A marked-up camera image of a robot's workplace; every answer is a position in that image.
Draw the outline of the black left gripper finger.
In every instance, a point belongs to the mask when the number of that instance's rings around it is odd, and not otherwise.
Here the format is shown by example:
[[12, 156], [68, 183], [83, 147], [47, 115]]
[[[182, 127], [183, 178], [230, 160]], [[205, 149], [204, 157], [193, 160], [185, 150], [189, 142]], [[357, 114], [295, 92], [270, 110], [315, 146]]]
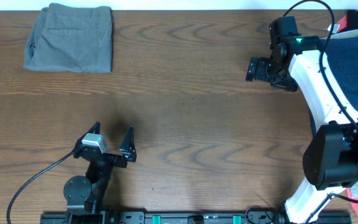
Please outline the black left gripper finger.
[[122, 152], [122, 156], [129, 162], [135, 162], [137, 159], [137, 153], [134, 143], [134, 130], [132, 126], [129, 126], [124, 140], [119, 148]]
[[82, 139], [87, 134], [99, 134], [100, 133], [100, 127], [101, 127], [100, 122], [99, 121], [95, 122], [94, 125], [87, 132], [85, 132], [84, 135], [82, 135], [82, 137], [79, 138], [79, 142], [82, 142]]

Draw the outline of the grey shorts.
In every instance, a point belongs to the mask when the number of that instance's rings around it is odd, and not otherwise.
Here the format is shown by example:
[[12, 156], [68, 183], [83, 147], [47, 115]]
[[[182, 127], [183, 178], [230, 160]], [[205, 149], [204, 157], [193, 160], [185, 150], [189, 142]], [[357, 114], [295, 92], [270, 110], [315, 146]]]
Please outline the grey shorts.
[[41, 72], [112, 72], [111, 8], [43, 8], [24, 49], [24, 68]]

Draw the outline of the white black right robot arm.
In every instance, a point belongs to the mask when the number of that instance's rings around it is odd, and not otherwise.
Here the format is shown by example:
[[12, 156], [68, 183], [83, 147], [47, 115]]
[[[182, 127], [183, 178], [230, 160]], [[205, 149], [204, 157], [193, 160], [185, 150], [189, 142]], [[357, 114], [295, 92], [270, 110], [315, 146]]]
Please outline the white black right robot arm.
[[269, 58], [253, 57], [246, 80], [261, 80], [286, 91], [301, 90], [316, 132], [303, 154], [305, 177], [283, 204], [277, 223], [321, 222], [332, 198], [358, 182], [358, 111], [336, 81], [315, 35], [276, 35]]

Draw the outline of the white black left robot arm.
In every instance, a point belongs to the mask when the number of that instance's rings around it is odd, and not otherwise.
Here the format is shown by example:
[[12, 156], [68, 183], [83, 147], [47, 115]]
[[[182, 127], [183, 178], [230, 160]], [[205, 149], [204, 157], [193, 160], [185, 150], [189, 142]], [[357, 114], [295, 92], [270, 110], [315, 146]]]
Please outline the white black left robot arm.
[[66, 223], [114, 223], [117, 218], [102, 207], [112, 170], [126, 168], [128, 162], [135, 162], [137, 153], [134, 144], [134, 130], [130, 126], [119, 147], [121, 155], [106, 152], [107, 146], [100, 134], [101, 124], [95, 123], [82, 137], [77, 139], [72, 150], [75, 159], [89, 162], [85, 175], [70, 178], [63, 189], [67, 201]]

